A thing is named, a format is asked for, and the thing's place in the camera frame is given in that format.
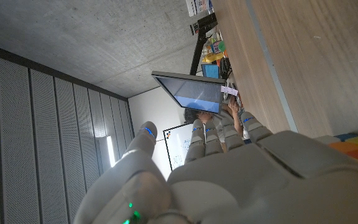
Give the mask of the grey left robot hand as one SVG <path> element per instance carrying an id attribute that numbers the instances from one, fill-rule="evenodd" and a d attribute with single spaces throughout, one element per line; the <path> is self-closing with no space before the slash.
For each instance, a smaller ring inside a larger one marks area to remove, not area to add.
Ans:
<path id="1" fill-rule="evenodd" d="M 144 123 L 123 157 L 91 186 L 75 223 L 358 223 L 358 160 L 292 131 L 272 133 L 249 112 L 246 144 L 222 120 L 193 124 L 185 163 L 165 178 Z"/>

